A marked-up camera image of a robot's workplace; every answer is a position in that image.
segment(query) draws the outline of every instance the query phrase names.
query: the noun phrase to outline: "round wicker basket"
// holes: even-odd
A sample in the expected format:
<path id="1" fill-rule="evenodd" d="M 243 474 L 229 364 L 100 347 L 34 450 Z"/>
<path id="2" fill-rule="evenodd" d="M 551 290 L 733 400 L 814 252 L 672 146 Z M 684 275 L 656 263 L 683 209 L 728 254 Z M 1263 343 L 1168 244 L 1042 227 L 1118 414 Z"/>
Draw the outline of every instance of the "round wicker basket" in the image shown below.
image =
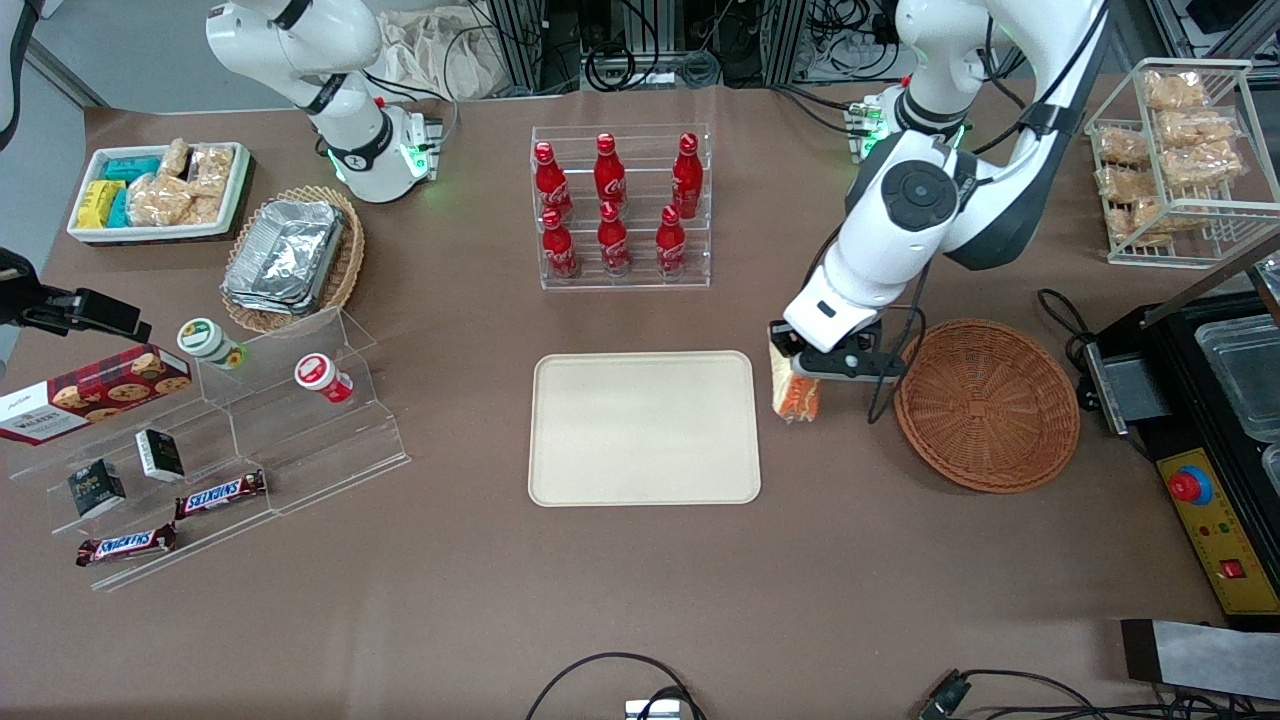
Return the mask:
<path id="1" fill-rule="evenodd" d="M 1080 438 L 1075 391 L 1036 341 L 998 323 L 929 329 L 893 409 L 906 439 L 951 480 L 1014 493 L 1059 475 Z"/>
<path id="2" fill-rule="evenodd" d="M 360 218 L 356 217 L 356 209 L 351 206 L 351 201 L 334 190 L 314 186 L 285 190 L 271 200 L 324 201 L 342 209 L 344 223 L 342 225 L 342 236 L 338 241 L 342 245 L 338 247 L 337 255 L 334 255 L 333 265 L 329 266 L 329 277 L 325 278 L 324 292 L 320 296 L 320 306 L 316 307 L 316 311 L 346 305 L 347 300 L 351 299 L 351 291 L 356 288 L 360 264 L 365 260 L 365 229 L 360 225 Z M 257 210 L 253 210 L 253 214 L 250 215 L 248 220 L 241 228 L 239 234 L 236 236 L 236 245 L 232 247 L 232 255 L 227 260 L 228 268 L 236 261 L 236 256 L 244 243 L 244 236 L 248 234 L 248 228 L 253 225 L 253 220 L 257 219 L 265 206 L 266 204 L 264 202 Z M 250 310 L 236 305 L 225 296 L 223 296 L 223 305 L 227 306 L 227 313 L 232 316 L 232 320 L 236 320 L 237 325 L 260 333 L 280 329 L 305 316 Z"/>

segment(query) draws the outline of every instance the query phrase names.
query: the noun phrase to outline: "snickers bar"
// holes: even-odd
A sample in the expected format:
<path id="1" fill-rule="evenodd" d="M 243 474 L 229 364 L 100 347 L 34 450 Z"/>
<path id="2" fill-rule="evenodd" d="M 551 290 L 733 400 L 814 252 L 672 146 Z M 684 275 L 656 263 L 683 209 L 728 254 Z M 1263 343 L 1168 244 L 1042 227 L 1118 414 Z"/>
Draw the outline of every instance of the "snickers bar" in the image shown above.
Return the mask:
<path id="1" fill-rule="evenodd" d="M 169 552 L 175 547 L 177 541 L 178 533 L 174 530 L 173 523 L 147 533 L 133 533 L 110 539 L 88 539 L 82 542 L 76 552 L 76 564 L 86 568 L 108 560 Z"/>
<path id="2" fill-rule="evenodd" d="M 264 492 L 266 492 L 266 480 L 262 477 L 261 470 L 255 470 L 244 477 L 236 478 L 229 483 L 223 483 L 204 492 L 197 492 L 191 497 L 179 497 L 174 501 L 177 509 L 174 510 L 173 519 L 182 520 L 183 518 L 204 512 L 206 510 L 212 510 L 214 507 L 225 505 L 233 500 L 251 495 L 261 495 Z"/>

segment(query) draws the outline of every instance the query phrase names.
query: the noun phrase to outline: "table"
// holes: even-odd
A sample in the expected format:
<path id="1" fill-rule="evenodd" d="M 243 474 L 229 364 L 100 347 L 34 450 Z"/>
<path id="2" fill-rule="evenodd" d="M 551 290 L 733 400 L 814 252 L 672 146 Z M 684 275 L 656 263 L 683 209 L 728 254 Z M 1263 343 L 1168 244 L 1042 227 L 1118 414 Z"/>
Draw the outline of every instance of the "table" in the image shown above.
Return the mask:
<path id="1" fill-rule="evenodd" d="M 980 141 L 1014 114 L 987 88 L 973 117 Z M 530 127 L 695 119 L 714 123 L 712 287 L 544 293 Z M 86 124 L 90 151 L 243 142 L 259 161 L 250 208 L 335 184 L 297 111 L 95 110 Z M 978 274 L 937 263 L 923 302 L 932 323 L 998 320 L 1061 359 L 1065 332 L 1038 311 L 1037 288 L 1070 295 L 1097 329 L 1188 282 L 1106 264 L 1087 147 L 1071 146 L 1018 263 Z M 439 182 L 357 204 L 369 249 L 348 310 L 380 341 L 372 372 L 413 462 L 110 594 L 91 593 L 70 551 L 50 543 L 41 493 L 0 483 L 5 716 L 521 717 L 557 670 L 605 650 L 669 662 L 713 717 L 737 720 L 902 717 L 952 666 L 1044 673 L 1100 702 L 1149 698 L 1124 680 L 1115 620 L 1221 616 L 1153 469 L 1100 416 L 1084 419 L 1059 479 L 1001 497 L 936 474 L 892 414 L 868 427 L 865 384 L 828 383 L 813 424 L 769 410 L 765 323 L 842 218 L 852 176 L 842 138 L 768 91 L 465 105 Z M 90 249 L 60 233 L 44 279 L 141 305 L 165 343 L 191 316 L 223 316 L 228 247 Z M 5 387 L 119 347 L 24 331 Z M 756 501 L 529 500 L 540 357 L 724 348 L 755 368 Z M 623 700 L 663 684 L 602 664 L 562 682 L 539 716 L 618 717 Z M 991 680 L 965 707 L 1012 701 L 1062 698 Z"/>

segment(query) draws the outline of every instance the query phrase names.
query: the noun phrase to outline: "coca-cola bottle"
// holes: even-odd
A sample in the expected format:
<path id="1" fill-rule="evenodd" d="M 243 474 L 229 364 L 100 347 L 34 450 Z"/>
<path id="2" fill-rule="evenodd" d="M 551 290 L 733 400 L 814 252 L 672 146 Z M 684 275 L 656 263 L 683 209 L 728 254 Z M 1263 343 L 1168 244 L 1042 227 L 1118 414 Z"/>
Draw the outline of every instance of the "coca-cola bottle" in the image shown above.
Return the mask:
<path id="1" fill-rule="evenodd" d="M 604 272 L 613 278 L 621 278 L 631 272 L 631 251 L 627 250 L 627 228 L 618 220 L 617 202 L 600 202 L 600 229 L 595 237 L 600 241 L 600 259 Z"/>
<path id="2" fill-rule="evenodd" d="M 573 237 L 561 224 L 561 214 L 556 208 L 543 210 L 543 255 L 547 256 L 547 272 L 553 278 L 570 279 L 582 274 L 573 254 Z"/>
<path id="3" fill-rule="evenodd" d="M 662 209 L 658 225 L 658 272 L 673 281 L 685 274 L 685 228 L 680 227 L 680 210 L 675 205 Z"/>
<path id="4" fill-rule="evenodd" d="M 691 132 L 680 136 L 680 156 L 671 170 L 671 186 L 680 217 L 687 220 L 696 215 L 703 196 L 703 161 L 698 158 L 698 136 Z"/>
<path id="5" fill-rule="evenodd" d="M 617 202 L 618 217 L 627 217 L 627 170 L 618 160 L 617 142 L 602 132 L 595 137 L 595 192 L 600 202 Z"/>
<path id="6" fill-rule="evenodd" d="M 539 142 L 534 146 L 534 159 L 538 161 L 538 172 L 534 174 L 534 184 L 538 186 L 538 199 L 543 209 L 554 208 L 561 213 L 561 222 L 573 219 L 573 200 L 568 196 L 568 178 L 564 170 L 556 161 L 556 151 L 550 142 Z"/>

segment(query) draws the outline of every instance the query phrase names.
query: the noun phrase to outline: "floor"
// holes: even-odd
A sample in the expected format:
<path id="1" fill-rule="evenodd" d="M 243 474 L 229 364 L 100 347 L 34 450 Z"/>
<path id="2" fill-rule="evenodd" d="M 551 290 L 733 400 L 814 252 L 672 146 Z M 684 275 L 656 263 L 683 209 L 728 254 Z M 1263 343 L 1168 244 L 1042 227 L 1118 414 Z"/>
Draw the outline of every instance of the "floor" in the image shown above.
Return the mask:
<path id="1" fill-rule="evenodd" d="M 375 12 L 440 1 L 452 0 L 366 0 Z M 214 58 L 204 33 L 210 4 L 67 0 L 36 26 L 36 38 L 113 108 L 147 113 L 287 108 L 283 97 L 227 72 Z M 1155 31 L 1147 27 L 1144 0 L 1112 6 L 1121 38 L 1117 45 L 1137 58 L 1158 53 L 1149 42 Z M 1124 68 L 1125 59 L 1110 67 Z M 83 132 L 77 108 L 42 77 L 26 70 L 22 91 L 23 114 L 38 115 L 41 122 L 22 123 L 0 154 L 0 177 L 9 179 L 0 193 L 5 218 L 0 242 L 40 269 L 78 181 Z M 0 327 L 0 375 L 17 336 L 15 328 Z"/>

